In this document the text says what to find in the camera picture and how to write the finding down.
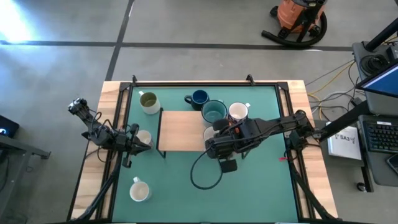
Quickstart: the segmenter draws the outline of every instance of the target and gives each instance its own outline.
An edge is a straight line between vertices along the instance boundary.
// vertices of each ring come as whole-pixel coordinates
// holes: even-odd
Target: vacuum hose
[[[265,38],[268,38],[268,39],[270,39],[274,42],[277,42],[278,44],[282,44],[284,46],[294,47],[294,48],[305,48],[305,47],[309,47],[313,44],[318,43],[323,38],[323,36],[326,34],[326,30],[328,28],[328,21],[326,19],[326,15],[324,12],[320,16],[320,25],[321,25],[321,31],[320,31],[319,35],[317,35],[312,40],[303,41],[303,42],[294,42],[294,41],[284,40],[284,39],[281,39],[281,38],[275,36],[274,34],[271,34],[268,31],[265,31],[265,30],[263,30],[261,32],[261,35]]]

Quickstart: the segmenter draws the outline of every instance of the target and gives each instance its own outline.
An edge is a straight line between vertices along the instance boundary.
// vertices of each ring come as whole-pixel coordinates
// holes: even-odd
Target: keyboard
[[[361,115],[359,122],[369,151],[398,153],[398,119]]]

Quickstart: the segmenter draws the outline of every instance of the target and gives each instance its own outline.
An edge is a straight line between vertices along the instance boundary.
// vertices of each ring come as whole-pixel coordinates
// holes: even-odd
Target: orange shop vacuum
[[[326,2],[327,0],[282,0],[270,12],[272,17],[277,17],[282,27],[278,36],[265,30],[261,35],[288,47],[303,48],[316,44],[327,29],[328,22],[323,12]],[[296,41],[286,40],[290,33],[299,33]],[[307,33],[310,40],[303,41]]]

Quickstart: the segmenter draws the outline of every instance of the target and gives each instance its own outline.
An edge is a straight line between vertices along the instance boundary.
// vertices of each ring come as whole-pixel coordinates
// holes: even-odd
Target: wooden tray
[[[203,151],[206,127],[200,111],[163,111],[160,151]]]

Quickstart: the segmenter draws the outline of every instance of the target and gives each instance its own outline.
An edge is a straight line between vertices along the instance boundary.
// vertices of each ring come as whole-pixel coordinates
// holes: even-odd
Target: black clamp
[[[137,86],[137,77],[136,77],[136,75],[132,75],[132,86],[133,87]]]
[[[130,82],[122,82],[119,86],[119,91],[127,90],[131,86]]]
[[[246,77],[246,80],[247,80],[247,81],[250,81],[250,85],[251,85],[251,86],[256,85],[256,83],[255,83],[254,80],[253,80],[253,77],[252,77],[250,74]]]

